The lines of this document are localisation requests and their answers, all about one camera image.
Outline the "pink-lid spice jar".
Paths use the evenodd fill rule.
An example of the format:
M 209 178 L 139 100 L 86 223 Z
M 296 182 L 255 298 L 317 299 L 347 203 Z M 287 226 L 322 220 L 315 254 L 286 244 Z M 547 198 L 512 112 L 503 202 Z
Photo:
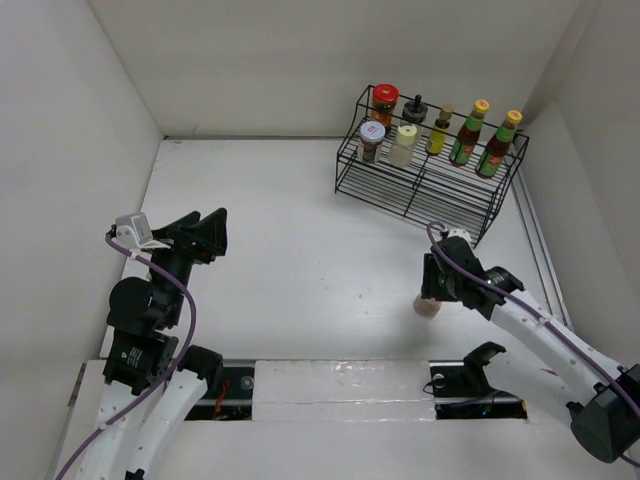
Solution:
M 438 300 L 432 298 L 422 298 L 418 295 L 413 301 L 414 311 L 421 317 L 425 318 L 433 318 L 435 317 L 440 309 L 442 303 Z

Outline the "yellow-lid spice jar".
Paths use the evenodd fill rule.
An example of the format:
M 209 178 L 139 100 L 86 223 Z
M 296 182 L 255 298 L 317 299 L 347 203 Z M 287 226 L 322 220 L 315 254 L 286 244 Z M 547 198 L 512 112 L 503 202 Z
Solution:
M 404 168 L 411 163 L 417 133 L 417 127 L 413 124 L 398 127 L 388 156 L 392 166 Z

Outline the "small yellow-label brown bottle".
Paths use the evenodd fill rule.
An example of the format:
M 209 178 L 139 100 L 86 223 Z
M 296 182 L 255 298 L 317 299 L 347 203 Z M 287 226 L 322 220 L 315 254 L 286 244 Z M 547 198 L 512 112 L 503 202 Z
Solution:
M 444 105 L 440 109 L 438 117 L 434 122 L 433 128 L 430 130 L 429 137 L 425 144 L 425 151 L 427 154 L 435 156 L 442 151 L 453 112 L 454 107 L 449 104 Z

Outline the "yellow-cap green-label sauce bottle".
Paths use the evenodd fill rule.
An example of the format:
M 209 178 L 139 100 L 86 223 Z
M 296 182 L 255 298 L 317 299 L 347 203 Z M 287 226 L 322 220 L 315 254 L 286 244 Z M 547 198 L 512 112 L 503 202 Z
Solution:
M 490 103 L 487 100 L 478 99 L 475 101 L 473 109 L 458 131 L 451 148 L 449 161 L 453 166 L 463 167 L 470 161 L 489 109 Z

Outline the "white-lid dark sauce jar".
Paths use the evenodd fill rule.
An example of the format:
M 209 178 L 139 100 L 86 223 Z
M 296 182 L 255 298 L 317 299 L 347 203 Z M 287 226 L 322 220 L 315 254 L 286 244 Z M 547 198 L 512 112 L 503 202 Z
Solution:
M 363 163 L 373 164 L 377 162 L 385 136 L 385 126 L 378 121 L 369 120 L 361 125 L 359 130 L 359 151 L 360 159 Z

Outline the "black-lid spice shaker jar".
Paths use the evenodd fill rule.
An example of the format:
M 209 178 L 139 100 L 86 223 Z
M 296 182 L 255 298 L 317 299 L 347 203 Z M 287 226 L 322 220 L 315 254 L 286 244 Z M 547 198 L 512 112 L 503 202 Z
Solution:
M 428 112 L 428 106 L 422 101 L 422 96 L 417 94 L 413 99 L 407 100 L 403 106 L 402 120 L 405 123 L 420 126 Z

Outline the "red-lid chili sauce jar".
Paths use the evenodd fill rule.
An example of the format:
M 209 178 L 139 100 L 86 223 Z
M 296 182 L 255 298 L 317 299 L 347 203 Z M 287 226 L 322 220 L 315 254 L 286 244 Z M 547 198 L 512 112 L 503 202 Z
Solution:
M 376 85 L 372 92 L 371 119 L 390 129 L 398 99 L 399 90 L 396 86 L 389 83 Z

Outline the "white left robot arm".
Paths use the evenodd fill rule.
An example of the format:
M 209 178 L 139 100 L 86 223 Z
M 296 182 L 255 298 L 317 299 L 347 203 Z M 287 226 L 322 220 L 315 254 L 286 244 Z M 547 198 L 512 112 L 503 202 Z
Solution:
M 111 290 L 106 322 L 113 338 L 93 432 L 57 473 L 79 479 L 151 479 L 191 409 L 225 397 L 221 354 L 193 344 L 197 307 L 192 269 L 225 255 L 227 215 L 197 211 L 153 229 L 139 212 L 117 218 L 106 243 L 148 269 Z

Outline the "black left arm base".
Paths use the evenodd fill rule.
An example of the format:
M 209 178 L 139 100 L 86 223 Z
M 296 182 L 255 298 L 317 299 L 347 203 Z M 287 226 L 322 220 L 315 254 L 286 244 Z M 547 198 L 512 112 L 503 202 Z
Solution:
M 255 364 L 230 362 L 218 389 L 207 392 L 186 415 L 186 421 L 247 421 L 252 419 Z

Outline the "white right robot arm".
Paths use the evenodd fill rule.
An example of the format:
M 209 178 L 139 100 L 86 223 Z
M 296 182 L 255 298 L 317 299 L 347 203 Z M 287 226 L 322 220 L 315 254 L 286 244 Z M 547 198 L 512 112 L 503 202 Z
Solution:
M 457 302 L 516 338 L 541 366 L 495 342 L 467 354 L 462 381 L 473 393 L 503 390 L 567 425 L 592 457 L 626 460 L 639 440 L 639 367 L 625 367 L 581 340 L 535 302 L 508 270 L 483 268 L 467 240 L 449 233 L 423 259 L 421 296 Z

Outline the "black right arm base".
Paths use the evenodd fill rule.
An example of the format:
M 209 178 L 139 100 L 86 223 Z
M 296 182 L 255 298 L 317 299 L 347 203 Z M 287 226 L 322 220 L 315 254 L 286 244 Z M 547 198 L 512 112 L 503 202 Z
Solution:
M 435 419 L 444 420 L 527 420 L 525 403 L 518 397 L 493 388 L 484 369 L 506 349 L 485 342 L 462 360 L 431 360 L 430 378 L 422 391 L 431 395 Z

